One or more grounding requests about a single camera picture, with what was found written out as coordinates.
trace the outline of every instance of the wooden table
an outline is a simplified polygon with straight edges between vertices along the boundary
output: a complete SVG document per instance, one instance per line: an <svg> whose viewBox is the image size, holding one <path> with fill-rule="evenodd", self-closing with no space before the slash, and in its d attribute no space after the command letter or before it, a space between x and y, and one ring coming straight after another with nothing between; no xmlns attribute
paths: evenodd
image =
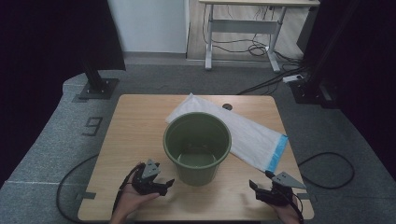
<svg viewBox="0 0 396 224"><path fill-rule="evenodd" d="M205 69L212 68L212 33L244 33L244 34L268 34L272 35L266 54L274 69L280 72L276 61L274 49L277 38L282 27L287 7L318 7L319 0L199 0L200 3L210 5L207 22L207 45L205 56ZM281 7L281 13L277 21L238 21L238 20L215 20L213 18L214 5L236 5L236 6L268 6Z"/></svg>
<svg viewBox="0 0 396 224"><path fill-rule="evenodd" d="M230 154L219 166L214 180L203 187L184 184L163 149L165 118L187 95L122 95L108 128L95 164L87 192L95 198L84 199L78 217L84 221L110 220L118 187L139 162L151 158L159 162L161 173L155 182L174 178L175 184L164 197L145 203L135 220L265 220L277 219L273 209L257 201L249 179L270 189L271 180L259 170ZM282 120L270 96L201 96L216 105L230 104L233 112L277 132L285 133ZM300 171L288 143L276 169L302 182ZM306 193L295 189L295 193ZM314 216L311 202L303 200L304 218Z"/></svg>

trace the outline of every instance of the black cable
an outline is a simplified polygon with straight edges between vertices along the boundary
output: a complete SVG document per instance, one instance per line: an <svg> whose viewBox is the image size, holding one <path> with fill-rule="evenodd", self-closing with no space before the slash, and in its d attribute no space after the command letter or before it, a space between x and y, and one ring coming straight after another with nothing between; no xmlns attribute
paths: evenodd
<svg viewBox="0 0 396 224"><path fill-rule="evenodd" d="M134 167L134 169L132 169L131 172L130 172L127 176L125 176L125 179L123 180L121 186L119 187L119 191L117 192L116 200L114 201L113 210L112 210L111 214L114 214L114 211L116 210L117 205L119 204L119 200L120 200L120 198L121 198L122 191L123 191L123 189L125 188L125 186L126 186L127 184L131 184L131 185L132 185L132 182L131 182L131 183L128 183L129 177L130 177L139 167L141 167L141 164L140 164L140 163L137 164L136 167Z"/></svg>
<svg viewBox="0 0 396 224"><path fill-rule="evenodd" d="M269 7L266 7L265 12L264 12L264 8L262 9L262 21L265 21L265 16L267 15L268 8Z"/></svg>
<svg viewBox="0 0 396 224"><path fill-rule="evenodd" d="M279 82L280 81L278 81L277 83L276 83L276 86L275 86L275 88L273 89L273 90L271 90L271 91L269 91L269 86L268 86L268 90L266 91L266 92L264 92L264 93L262 93L262 95L271 95L272 93L274 93L276 90L277 90L277 87L279 86Z"/></svg>
<svg viewBox="0 0 396 224"><path fill-rule="evenodd" d="M254 14L254 20L256 21L259 18L260 13L262 12L263 7L258 7L259 9L257 10L256 14Z"/></svg>
<svg viewBox="0 0 396 224"><path fill-rule="evenodd" d="M282 64L282 69L285 70L285 71L291 71L291 70L293 70L293 69L287 69L286 66L296 66L297 68L293 68L293 69L299 69L299 68L301 68L301 69L304 69L304 70L305 70L305 67L300 66L299 64L284 63L284 64Z"/></svg>
<svg viewBox="0 0 396 224"><path fill-rule="evenodd" d="M227 5L227 12L228 12L228 15L231 17L231 19L233 19L233 16L230 13L230 6L229 5Z"/></svg>
<svg viewBox="0 0 396 224"><path fill-rule="evenodd" d="M298 65L300 65L300 66L306 66L306 61L305 61L304 59L293 59L293 58L287 57L287 56L285 56L285 55L279 53L279 52L276 51L276 50L274 50L274 53L276 54L276 56L277 56L279 59L284 59L284 60L286 60L286 61L289 62L289 63L298 64Z"/></svg>
<svg viewBox="0 0 396 224"><path fill-rule="evenodd" d="M203 23L202 23L202 34L203 34L204 41L205 41L205 43L207 44L207 41L206 41L206 38L205 38L205 16L206 16L206 8L207 8L207 5L205 5L205 9L204 9L204 17L203 17ZM256 41L256 40L254 40L254 37L253 37L253 39L239 39L239 40L230 40L230 41L218 41L218 40L214 40L214 39L212 38L211 41L214 42L214 43L218 43L218 44L231 44L231 43L236 43L236 42L251 41L251 42L253 42L253 43L257 43L257 44L260 44L260 45L265 46L263 43L260 43L260 42L258 42L258 41ZM254 55L254 54L251 52L251 49L245 49L245 50L229 50L229 49L225 49L225 48L222 48L222 47L220 47L220 46L217 46L217 45L212 45L212 48L222 49L222 50L227 51L227 52L230 52L230 53L245 53L245 52L250 52L250 54Z"/></svg>
<svg viewBox="0 0 396 224"><path fill-rule="evenodd" d="M254 39L256 38L256 36L257 36L257 34L255 34L255 35L253 36L253 39L251 40L252 45L250 45L250 46L247 48L247 50L248 50L249 53L250 53L251 55L253 55L253 56L262 56L262 55L265 55L265 54L267 53L267 50L266 50L266 47L267 47L267 46L264 45L263 43L259 42L259 41L254 40ZM261 54L253 53L253 50L255 50L255 49L259 49L262 53L261 53Z"/></svg>
<svg viewBox="0 0 396 224"><path fill-rule="evenodd" d="M242 94L245 94L245 93L248 93L248 92L251 92L251 91L256 91L256 90L261 89L263 87L267 87L269 85L277 84L278 82L280 82L282 80L283 77L287 77L290 74L299 73L299 72L302 72L302 71L304 71L304 68L296 68L296 69L291 69L289 71L285 71L285 72L281 73L280 75L278 75L276 77L273 77L273 78L270 78L270 79L264 81L263 83L260 83L260 84L258 84L256 86L251 87L249 89L246 89L244 91L240 91L236 95L242 95Z"/></svg>
<svg viewBox="0 0 396 224"><path fill-rule="evenodd" d="M301 204L301 211L300 211L300 209L298 209L298 207L297 207L297 204L295 204L293 200L290 200L290 199L288 198L288 196L285 195L281 190L278 190L278 189L275 189L275 190L276 190L276 192L278 192L280 195L282 195L282 197L290 204L290 206L291 206L291 207L293 208L293 210L296 212L300 224L304 224L303 203L301 202L301 199L300 199L297 195L295 195L295 194L293 193L293 195L300 201L300 204Z"/></svg>
<svg viewBox="0 0 396 224"><path fill-rule="evenodd" d="M342 183L340 185L337 185L337 186L328 187L328 186L323 186L323 185L320 185L318 183L315 183L314 181L312 181L308 177L304 176L303 174L302 174L302 178L305 179L307 182L311 183L312 185L315 185L315 186L317 186L319 188L322 188L322 189L340 189L340 188L346 186L347 184L349 184L353 180L353 178L355 177L355 168L353 167L352 163L349 160L347 160L347 158L345 158L344 156L342 156L342 155L340 155L338 153L335 153L335 152L322 152L322 153L319 153L319 154L314 155L312 157L309 157L308 159L298 163L297 165L300 167L301 165L305 164L308 161L313 160L314 158L316 158L318 156L327 155L327 154L335 155L335 156L340 157L341 159L346 161L346 163L350 166L350 169L352 171L352 175L349 177L349 179L346 182L344 182L344 183Z"/></svg>
<svg viewBox="0 0 396 224"><path fill-rule="evenodd" d="M92 160L93 158L97 157L99 154L96 154L94 156L89 157L87 160L82 161L81 163L79 163L77 166L75 166L72 170L70 170L65 176L64 178L61 180L61 182L59 183L58 186L58 190L56 191L56 207L58 208L58 211L61 213L61 215L66 218L69 221L75 222L75 223L91 223L91 222L84 222L81 220L75 220L71 217L69 217L61 208L61 202L60 202L60 196L61 196L61 190L62 190L62 186L64 185L64 181L66 180L67 177L69 177L78 167L80 167L82 164L84 164L87 161Z"/></svg>

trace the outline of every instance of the blue tape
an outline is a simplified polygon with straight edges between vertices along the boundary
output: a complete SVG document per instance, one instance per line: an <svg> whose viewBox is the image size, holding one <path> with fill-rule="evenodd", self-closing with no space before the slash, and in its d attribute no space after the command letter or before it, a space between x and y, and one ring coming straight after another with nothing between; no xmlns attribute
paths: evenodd
<svg viewBox="0 0 396 224"><path fill-rule="evenodd" d="M277 146L273 158L271 159L270 165L268 166L267 170L271 171L272 173L275 171L287 143L288 143L288 137L282 134L279 138L279 141L277 142Z"/></svg>

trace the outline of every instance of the power strip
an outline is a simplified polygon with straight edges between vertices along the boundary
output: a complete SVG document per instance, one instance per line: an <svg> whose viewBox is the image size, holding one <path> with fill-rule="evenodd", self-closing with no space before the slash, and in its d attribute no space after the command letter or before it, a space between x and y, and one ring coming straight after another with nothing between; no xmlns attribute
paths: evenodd
<svg viewBox="0 0 396 224"><path fill-rule="evenodd" d="M303 80L304 77L301 75L295 75L295 76L283 77L282 79L284 83L288 83L292 81Z"/></svg>

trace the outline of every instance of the desk leg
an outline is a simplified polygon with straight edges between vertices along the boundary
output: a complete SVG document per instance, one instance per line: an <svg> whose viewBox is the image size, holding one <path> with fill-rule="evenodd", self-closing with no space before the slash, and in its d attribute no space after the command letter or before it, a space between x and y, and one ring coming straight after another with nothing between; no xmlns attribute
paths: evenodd
<svg viewBox="0 0 396 224"><path fill-rule="evenodd" d="M279 19L277 20L276 30L275 30L273 38L271 39L270 46L265 48L267 50L268 59L270 60L270 63L272 65L275 73L280 72L280 69L279 69L279 65L277 64L277 61L276 61L276 55L274 54L274 49L275 49L277 38L279 37L280 28L282 27L282 24L283 24L283 18L285 18L285 14L286 14L286 7L282 7L282 11L280 13Z"/></svg>
<svg viewBox="0 0 396 224"><path fill-rule="evenodd" d="M207 24L207 44L206 44L206 57L205 69L212 69L212 22L213 22L213 5L210 5L209 22Z"/></svg>

